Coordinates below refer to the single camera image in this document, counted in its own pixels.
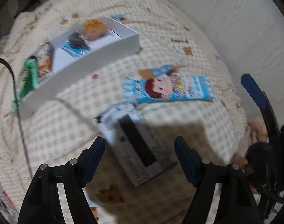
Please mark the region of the person's right hand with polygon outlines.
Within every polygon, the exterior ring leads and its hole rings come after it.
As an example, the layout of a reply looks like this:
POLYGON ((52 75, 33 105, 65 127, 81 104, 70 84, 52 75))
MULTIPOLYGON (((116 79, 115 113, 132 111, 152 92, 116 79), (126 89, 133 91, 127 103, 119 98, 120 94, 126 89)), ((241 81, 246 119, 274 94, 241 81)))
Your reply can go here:
POLYGON ((269 143, 265 122, 259 117, 250 121, 246 126, 245 134, 238 143, 237 151, 233 155, 231 163, 237 164, 242 171, 245 171, 248 165, 246 152, 251 145, 257 142, 269 143))

